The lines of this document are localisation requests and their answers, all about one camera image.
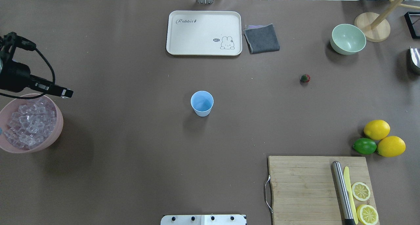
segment white tray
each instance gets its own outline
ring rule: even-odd
[[[227,55],[242,51],[241,16],[234,11],[173,11],[166,50],[172,55]]]

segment metal handle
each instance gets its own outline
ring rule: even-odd
[[[267,206],[268,206],[270,212],[273,214],[274,213],[273,209],[271,208],[271,206],[268,204],[268,201],[267,201],[267,183],[270,180],[271,180],[271,177],[270,177],[270,175],[268,175],[268,179],[267,179],[267,181],[265,182],[265,185],[264,185],[264,199],[265,199],[265,202],[267,203]]]
[[[333,162],[333,170],[334,170],[337,186],[339,189],[339,195],[340,195],[340,201],[342,203],[344,219],[353,220],[353,213],[351,212],[350,200],[348,199],[348,194],[347,194],[340,162],[338,161]]]

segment wooden stand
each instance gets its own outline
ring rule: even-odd
[[[390,6],[382,13],[376,14],[372,12],[362,13],[354,20],[354,25],[361,29],[365,34],[366,40],[372,42],[381,42],[390,35],[390,25],[385,19],[397,6],[420,9],[416,6],[401,4],[403,0],[390,0]]]

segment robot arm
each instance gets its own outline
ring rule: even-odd
[[[12,58],[16,48],[36,51],[51,69],[52,81],[31,75],[31,71],[27,65],[15,62]],[[54,70],[36,48],[36,44],[18,36],[15,32],[11,32],[3,38],[0,37],[0,89],[21,92],[25,87],[42,92],[43,94],[56,95],[63,98],[71,98],[73,95],[72,90],[55,84]]]

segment cutting board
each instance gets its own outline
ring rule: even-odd
[[[273,225],[343,224],[344,217],[331,168],[335,160],[341,163],[342,170],[348,166],[352,185],[363,182],[370,189],[369,200],[354,199],[356,208],[361,204],[370,204],[376,209],[364,157],[269,156]]]

